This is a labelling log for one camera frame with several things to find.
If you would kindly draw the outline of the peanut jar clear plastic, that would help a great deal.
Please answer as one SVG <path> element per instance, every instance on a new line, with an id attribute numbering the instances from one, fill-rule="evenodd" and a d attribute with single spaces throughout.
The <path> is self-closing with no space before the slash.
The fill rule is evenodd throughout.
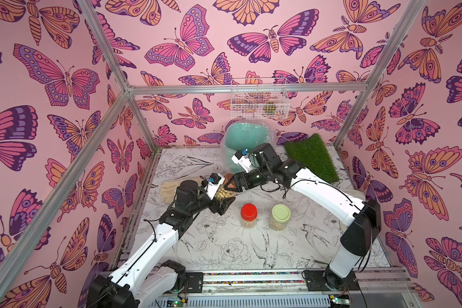
<path id="1" fill-rule="evenodd" d="M 222 202 L 224 199 L 227 198 L 234 198 L 236 193 L 233 191 L 226 190 L 223 186 L 220 186 L 214 198 L 217 199 L 219 202 Z"/>

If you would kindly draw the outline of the brown jar lid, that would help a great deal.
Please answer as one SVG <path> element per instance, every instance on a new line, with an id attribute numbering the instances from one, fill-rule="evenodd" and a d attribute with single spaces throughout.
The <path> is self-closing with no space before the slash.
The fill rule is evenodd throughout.
<path id="1" fill-rule="evenodd" d="M 227 173 L 225 176 L 224 189 L 232 190 L 236 188 L 236 183 L 234 181 L 234 175 L 232 173 Z"/>

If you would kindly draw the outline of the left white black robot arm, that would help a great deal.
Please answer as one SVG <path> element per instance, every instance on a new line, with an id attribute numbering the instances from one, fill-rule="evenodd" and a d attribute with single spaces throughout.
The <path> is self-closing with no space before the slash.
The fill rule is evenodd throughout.
<path id="1" fill-rule="evenodd" d="M 160 260 L 178 243 L 201 211 L 226 213 L 235 199 L 218 200 L 216 197 L 225 182 L 226 178 L 217 173 L 200 183 L 181 182 L 149 239 L 114 272 L 106 277 L 99 275 L 91 282 L 86 306 L 148 307 L 167 291 L 183 291 L 185 267 L 174 261 L 162 263 Z"/>

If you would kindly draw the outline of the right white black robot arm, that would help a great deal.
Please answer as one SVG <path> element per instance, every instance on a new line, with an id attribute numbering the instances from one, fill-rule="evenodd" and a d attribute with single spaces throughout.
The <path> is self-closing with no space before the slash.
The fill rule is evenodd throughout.
<path id="1" fill-rule="evenodd" d="M 367 262 L 371 256 L 373 242 L 381 231 L 379 203 L 341 191 L 294 159 L 281 160 L 269 143 L 251 151 L 237 151 L 232 162 L 242 169 L 230 180 L 233 191 L 240 193 L 273 182 L 286 192 L 296 191 L 310 198 L 346 226 L 340 247 L 323 272 L 325 285 L 330 290 L 345 287 L 355 265 Z"/>

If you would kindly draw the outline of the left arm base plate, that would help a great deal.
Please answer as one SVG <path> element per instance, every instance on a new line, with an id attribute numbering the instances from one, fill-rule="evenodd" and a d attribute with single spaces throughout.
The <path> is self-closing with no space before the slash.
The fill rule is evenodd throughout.
<path id="1" fill-rule="evenodd" d="M 204 287 L 204 274 L 202 272 L 179 273 L 170 293 L 202 293 Z"/>

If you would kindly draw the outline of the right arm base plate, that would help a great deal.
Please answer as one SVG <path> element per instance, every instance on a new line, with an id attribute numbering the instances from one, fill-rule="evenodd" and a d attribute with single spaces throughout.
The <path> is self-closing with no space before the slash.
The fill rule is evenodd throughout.
<path id="1" fill-rule="evenodd" d="M 341 278 L 328 269 L 305 269 L 302 272 L 302 278 L 306 283 L 308 291 L 342 292 L 344 290 L 360 290 L 358 280 L 353 271 L 347 277 Z"/>

